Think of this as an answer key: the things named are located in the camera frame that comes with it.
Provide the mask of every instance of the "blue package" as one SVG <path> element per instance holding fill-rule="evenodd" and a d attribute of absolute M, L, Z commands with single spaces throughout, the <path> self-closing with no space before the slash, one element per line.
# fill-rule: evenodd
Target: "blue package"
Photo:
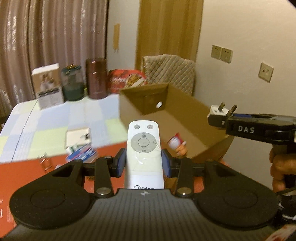
<path fill-rule="evenodd" d="M 93 157 L 96 154 L 96 151 L 89 145 L 84 145 L 79 148 L 77 151 L 73 152 L 71 155 L 67 156 L 66 161 L 73 161 L 73 160 L 82 160 L 85 162 L 89 158 Z"/>

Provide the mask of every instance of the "electrical outlet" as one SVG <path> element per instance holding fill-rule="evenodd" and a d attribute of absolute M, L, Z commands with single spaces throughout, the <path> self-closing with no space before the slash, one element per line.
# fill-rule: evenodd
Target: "electrical outlet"
<path fill-rule="evenodd" d="M 231 49 L 222 48 L 221 60 L 230 63 L 233 51 Z"/>
<path fill-rule="evenodd" d="M 272 73 L 274 69 L 265 63 L 261 63 L 260 71 L 259 71 L 259 78 L 265 80 L 266 82 L 270 82 Z"/>
<path fill-rule="evenodd" d="M 211 57 L 216 58 L 216 59 L 220 59 L 221 58 L 221 51 L 222 51 L 221 47 L 213 45 L 212 46 Z"/>

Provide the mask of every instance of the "wooden door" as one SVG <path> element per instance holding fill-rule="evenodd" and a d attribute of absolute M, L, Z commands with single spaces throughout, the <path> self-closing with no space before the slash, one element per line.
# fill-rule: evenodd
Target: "wooden door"
<path fill-rule="evenodd" d="M 176 54 L 194 60 L 203 0 L 141 0 L 136 68 L 143 56 Z"/>

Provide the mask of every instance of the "hole in cardboard box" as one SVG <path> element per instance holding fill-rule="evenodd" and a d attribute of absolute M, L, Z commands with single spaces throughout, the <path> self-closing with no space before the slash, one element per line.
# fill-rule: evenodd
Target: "hole in cardboard box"
<path fill-rule="evenodd" d="M 163 105 L 162 101 L 159 101 L 159 102 L 156 104 L 156 108 L 160 108 L 162 105 Z"/>

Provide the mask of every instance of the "red and white package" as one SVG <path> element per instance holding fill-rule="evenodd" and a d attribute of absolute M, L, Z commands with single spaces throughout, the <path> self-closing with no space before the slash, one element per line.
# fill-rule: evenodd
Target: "red and white package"
<path fill-rule="evenodd" d="M 147 80 L 143 72 L 139 70 L 115 69 L 109 73 L 109 92 L 118 94 L 126 87 L 136 87 L 146 85 Z"/>

